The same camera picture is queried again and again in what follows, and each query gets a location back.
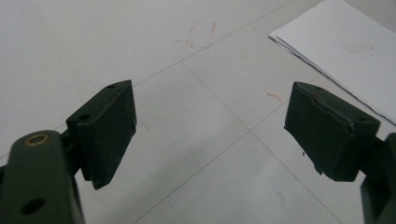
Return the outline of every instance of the white paper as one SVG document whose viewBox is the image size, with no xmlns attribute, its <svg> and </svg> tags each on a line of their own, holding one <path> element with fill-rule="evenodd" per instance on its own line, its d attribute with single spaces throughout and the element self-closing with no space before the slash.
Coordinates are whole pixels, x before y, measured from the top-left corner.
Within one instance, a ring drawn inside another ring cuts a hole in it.
<svg viewBox="0 0 396 224">
<path fill-rule="evenodd" d="M 326 0 L 270 37 L 396 124 L 396 34 Z"/>
</svg>

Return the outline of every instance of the paper sheet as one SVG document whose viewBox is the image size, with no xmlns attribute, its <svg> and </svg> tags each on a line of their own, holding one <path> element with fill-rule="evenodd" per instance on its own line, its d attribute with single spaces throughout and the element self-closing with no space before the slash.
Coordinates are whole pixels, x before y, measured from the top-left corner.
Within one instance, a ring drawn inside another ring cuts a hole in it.
<svg viewBox="0 0 396 224">
<path fill-rule="evenodd" d="M 270 37 L 396 124 L 396 34 L 326 0 Z"/>
</svg>

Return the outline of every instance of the red marking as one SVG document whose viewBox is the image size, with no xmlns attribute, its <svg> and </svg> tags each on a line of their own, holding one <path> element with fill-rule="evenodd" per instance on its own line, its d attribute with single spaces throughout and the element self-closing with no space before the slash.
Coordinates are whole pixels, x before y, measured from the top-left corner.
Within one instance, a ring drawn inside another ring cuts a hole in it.
<svg viewBox="0 0 396 224">
<path fill-rule="evenodd" d="M 215 33 L 215 30 L 216 30 L 216 23 L 215 22 L 212 22 L 212 35 Z"/>
<path fill-rule="evenodd" d="M 271 94 L 271 93 L 269 93 L 269 92 L 267 92 L 267 95 L 269 95 L 269 96 L 272 96 L 272 97 L 276 98 L 276 99 L 277 99 L 278 101 L 280 101 L 280 102 L 282 102 L 282 101 L 283 101 L 283 98 L 282 98 L 282 97 L 280 97 L 280 96 L 277 96 L 277 95 Z"/>
</svg>

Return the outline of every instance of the tile floor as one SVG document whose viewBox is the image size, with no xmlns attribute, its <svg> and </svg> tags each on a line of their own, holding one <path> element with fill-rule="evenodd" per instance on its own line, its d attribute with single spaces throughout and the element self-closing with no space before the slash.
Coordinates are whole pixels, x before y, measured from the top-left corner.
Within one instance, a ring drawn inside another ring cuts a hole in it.
<svg viewBox="0 0 396 224">
<path fill-rule="evenodd" d="M 373 114 L 267 37 L 320 2 L 3 1 L 0 165 L 131 79 L 137 133 L 113 181 L 94 191 L 77 174 L 87 223 L 363 223 L 364 176 L 318 175 L 283 130 L 293 81 Z M 395 1 L 347 2 L 396 32 Z M 396 132 L 379 119 L 380 138 Z"/>
</svg>

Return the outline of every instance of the red pen mark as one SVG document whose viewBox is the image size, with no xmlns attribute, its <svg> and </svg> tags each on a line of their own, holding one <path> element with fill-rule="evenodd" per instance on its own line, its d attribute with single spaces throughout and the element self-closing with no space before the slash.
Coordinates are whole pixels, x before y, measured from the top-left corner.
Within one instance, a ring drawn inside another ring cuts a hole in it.
<svg viewBox="0 0 396 224">
<path fill-rule="evenodd" d="M 216 30 L 216 23 L 212 22 L 212 35 L 215 33 Z"/>
<path fill-rule="evenodd" d="M 271 93 L 269 93 L 269 92 L 267 92 L 267 95 L 269 95 L 269 96 L 272 96 L 272 97 L 276 98 L 276 99 L 277 99 L 278 101 L 280 101 L 280 102 L 282 102 L 282 101 L 283 101 L 283 98 L 282 98 L 282 97 L 280 97 L 280 96 L 277 96 L 277 95 L 271 94 Z"/>
</svg>

